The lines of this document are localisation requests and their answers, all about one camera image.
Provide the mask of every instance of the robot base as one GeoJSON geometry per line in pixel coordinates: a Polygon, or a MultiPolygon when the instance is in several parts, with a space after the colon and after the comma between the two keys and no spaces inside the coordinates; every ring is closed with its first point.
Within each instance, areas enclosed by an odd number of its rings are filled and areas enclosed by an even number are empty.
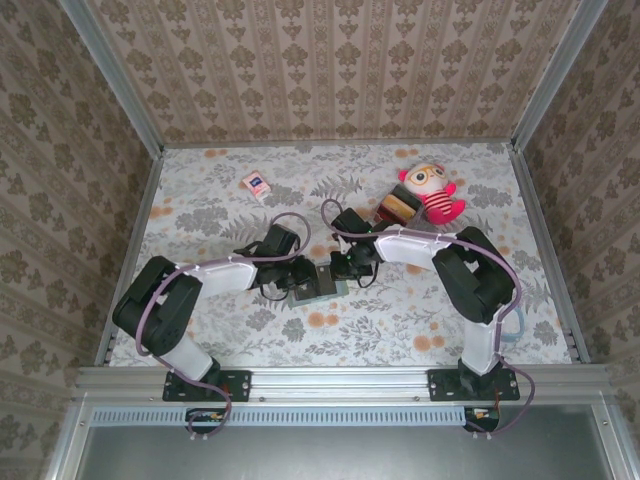
{"type": "MultiPolygon", "coordinates": [[[[221,370],[215,382],[225,390],[234,402],[248,402],[251,393],[251,371],[221,370]]],[[[162,400],[165,402],[223,402],[224,399],[211,390],[195,387],[171,372],[167,373],[162,400]]]]}
{"type": "Polygon", "coordinates": [[[459,368],[435,368],[427,371],[432,402],[520,400],[516,374],[500,364],[482,377],[459,368]]]}

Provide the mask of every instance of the aluminum frame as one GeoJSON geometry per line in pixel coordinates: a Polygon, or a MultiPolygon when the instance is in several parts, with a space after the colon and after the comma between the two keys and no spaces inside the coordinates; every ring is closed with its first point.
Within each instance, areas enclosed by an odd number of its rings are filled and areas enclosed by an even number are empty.
{"type": "Polygon", "coordinates": [[[536,195],[536,189],[533,185],[533,179],[529,174],[529,167],[527,166],[526,159],[522,150],[516,147],[510,150],[509,155],[511,157],[511,164],[513,166],[516,180],[518,181],[518,186],[520,187],[524,207],[527,211],[527,216],[529,217],[529,223],[531,224],[531,230],[533,231],[533,238],[538,245],[542,268],[544,268],[547,281],[549,282],[551,297],[553,298],[553,302],[555,303],[558,311],[558,317],[565,328],[571,330],[571,336],[575,341],[575,348],[578,352],[578,359],[583,363],[589,363],[591,362],[591,357],[587,350],[587,344],[582,336],[582,331],[578,324],[578,318],[576,317],[576,312],[571,303],[571,297],[569,297],[569,290],[567,289],[567,284],[565,283],[564,276],[562,275],[560,262],[558,261],[555,249],[553,248],[551,234],[549,233],[547,223],[544,220],[542,207],[540,206],[540,201],[536,195]]]}
{"type": "MultiPolygon", "coordinates": [[[[248,405],[255,408],[296,409],[314,406],[460,406],[470,402],[431,402],[423,367],[290,367],[249,368],[253,372],[248,405]]],[[[599,435],[616,480],[637,478],[637,457],[629,450],[626,426],[615,406],[615,397],[604,365],[521,366],[536,383],[534,405],[591,405],[599,435]]],[[[95,408],[122,406],[163,408],[162,388],[166,370],[161,367],[81,369],[63,434],[54,452],[46,480],[74,480],[91,427],[95,408]]],[[[524,403],[529,394],[526,380],[519,378],[524,403]]],[[[482,406],[492,402],[472,402],[482,406]]],[[[171,403],[173,406],[194,404],[171,403]]],[[[200,407],[221,406],[202,402],[200,407]]]]}
{"type": "Polygon", "coordinates": [[[102,337],[100,338],[100,344],[98,345],[98,351],[96,352],[94,365],[104,365],[107,361],[107,354],[111,343],[115,341],[118,327],[113,323],[111,317],[113,316],[113,310],[116,308],[118,301],[126,292],[127,288],[131,284],[133,279],[133,273],[136,269],[136,263],[138,261],[138,255],[140,254],[140,247],[142,246],[142,240],[144,239],[144,232],[149,221],[149,214],[151,213],[151,207],[153,205],[153,199],[156,195],[158,183],[160,182],[160,174],[162,173],[162,166],[164,165],[164,157],[158,158],[157,161],[151,165],[149,176],[147,177],[147,185],[140,201],[140,209],[136,216],[136,221],[133,224],[131,230],[131,238],[129,239],[129,246],[127,247],[127,253],[122,263],[122,269],[118,276],[118,283],[113,292],[113,298],[111,299],[111,305],[109,306],[109,314],[107,315],[107,321],[102,331],[102,337]]]}
{"type": "Polygon", "coordinates": [[[133,128],[138,132],[149,155],[154,161],[157,160],[162,153],[162,136],[137,95],[135,87],[129,81],[126,68],[123,68],[116,58],[98,21],[91,14],[87,2],[60,0],[60,3],[116,95],[118,103],[129,117],[133,128]]]}
{"type": "Polygon", "coordinates": [[[524,150],[531,140],[607,3],[608,0],[588,0],[578,5],[513,132],[513,141],[518,149],[524,150]]]}
{"type": "Polygon", "coordinates": [[[334,140],[263,140],[250,142],[205,142],[175,144],[167,143],[165,148],[169,150],[182,150],[185,148],[234,148],[234,147],[317,147],[334,145],[429,145],[429,144],[464,144],[471,143],[508,143],[507,137],[487,138],[341,138],[334,140]]]}

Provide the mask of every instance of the table surface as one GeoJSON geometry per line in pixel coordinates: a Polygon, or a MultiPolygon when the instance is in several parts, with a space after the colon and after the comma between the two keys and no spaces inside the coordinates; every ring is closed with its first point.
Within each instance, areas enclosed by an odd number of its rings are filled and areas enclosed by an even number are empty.
{"type": "MultiPolygon", "coordinates": [[[[506,144],[350,145],[179,149],[164,154],[160,184],[146,226],[137,271],[154,255],[174,262],[226,256],[261,240],[269,220],[295,211],[313,233],[305,252],[314,262],[337,248],[320,217],[326,198],[363,217],[397,183],[397,172],[420,162],[442,164],[458,185],[466,211],[442,232],[475,225],[518,273],[525,334],[503,343],[512,363],[569,363],[555,305],[540,261],[506,144]],[[272,193],[258,203],[241,180],[258,170],[272,193]]],[[[296,219],[282,222],[302,235],[296,219]]],[[[415,228],[434,229],[419,217],[415,228]]],[[[270,302],[257,291],[202,299],[188,334],[225,366],[368,366],[454,364],[463,319],[433,271],[383,264],[377,282],[305,307],[270,302]]],[[[515,313],[506,332],[517,331],[515,313]]],[[[154,365],[119,332],[111,366],[154,365]]]]}

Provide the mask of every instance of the pink striped plush toy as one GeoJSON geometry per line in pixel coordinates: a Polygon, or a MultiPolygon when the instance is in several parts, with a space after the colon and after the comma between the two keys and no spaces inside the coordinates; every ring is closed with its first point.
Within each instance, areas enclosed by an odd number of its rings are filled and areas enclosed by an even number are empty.
{"type": "Polygon", "coordinates": [[[464,211],[464,200],[451,200],[456,184],[450,183],[440,165],[422,163],[411,170],[402,170],[398,179],[424,204],[427,219],[434,225],[444,225],[464,211]]]}

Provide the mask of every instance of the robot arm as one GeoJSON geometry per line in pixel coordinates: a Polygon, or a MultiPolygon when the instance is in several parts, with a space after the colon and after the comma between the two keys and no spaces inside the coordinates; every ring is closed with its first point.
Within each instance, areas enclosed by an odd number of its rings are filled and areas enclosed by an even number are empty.
{"type": "MultiPolygon", "coordinates": [[[[332,225],[351,233],[380,231],[386,227],[371,227],[352,209],[341,213],[332,225]]],[[[456,238],[500,257],[477,228],[468,227],[456,238]]],[[[514,289],[513,281],[501,266],[471,249],[440,241],[439,237],[427,239],[421,232],[411,230],[384,230],[377,238],[358,241],[347,238],[347,241],[351,248],[346,255],[332,253],[331,270],[335,278],[359,278],[366,275],[363,272],[373,263],[399,262],[427,269],[435,266],[453,305],[466,319],[461,378],[467,375],[471,379],[468,383],[472,384],[499,368],[495,354],[499,336],[496,318],[500,309],[511,301],[514,289]],[[471,270],[467,264],[477,267],[471,270]]],[[[253,247],[250,246],[236,253],[250,254],[254,260],[260,256],[278,257],[286,255],[296,243],[299,237],[295,233],[273,225],[265,240],[257,242],[255,252],[250,253],[253,247]]],[[[152,295],[176,268],[164,257],[152,258],[118,302],[113,313],[114,323],[135,337],[152,295]]],[[[173,279],[152,307],[142,331],[142,346],[189,379],[217,385],[220,365],[185,335],[197,299],[262,287],[271,282],[288,289],[313,281],[314,270],[313,264],[302,255],[283,262],[269,262],[269,258],[265,258],[259,266],[254,265],[251,258],[243,257],[227,257],[196,266],[173,279]]]]}
{"type": "Polygon", "coordinates": [[[467,227],[455,236],[455,240],[450,236],[440,240],[439,235],[435,235],[435,239],[426,238],[428,234],[424,232],[397,230],[397,226],[389,227],[386,222],[371,226],[351,208],[342,211],[331,226],[356,235],[381,232],[375,238],[341,236],[342,242],[351,245],[344,254],[331,254],[332,271],[341,278],[357,278],[362,272],[371,275],[372,263],[407,263],[425,269],[435,266],[451,302],[466,319],[460,375],[469,379],[466,383],[470,384],[470,390],[477,390],[478,387],[472,385],[479,383],[475,380],[489,374],[498,363],[496,347],[500,328],[497,318],[502,307],[511,302],[515,288],[503,266],[486,256],[487,253],[493,255],[505,265],[487,237],[479,229],[467,227]]]}
{"type": "MultiPolygon", "coordinates": [[[[467,228],[457,235],[462,239],[499,255],[477,229],[467,228]]],[[[473,373],[483,376],[498,363],[495,355],[496,321],[500,308],[511,300],[513,282],[495,263],[481,255],[465,251],[445,241],[412,236],[409,232],[381,237],[375,248],[382,261],[407,263],[433,269],[440,276],[447,293],[464,322],[464,350],[461,361],[473,373]],[[472,272],[466,263],[478,262],[472,272]]]]}

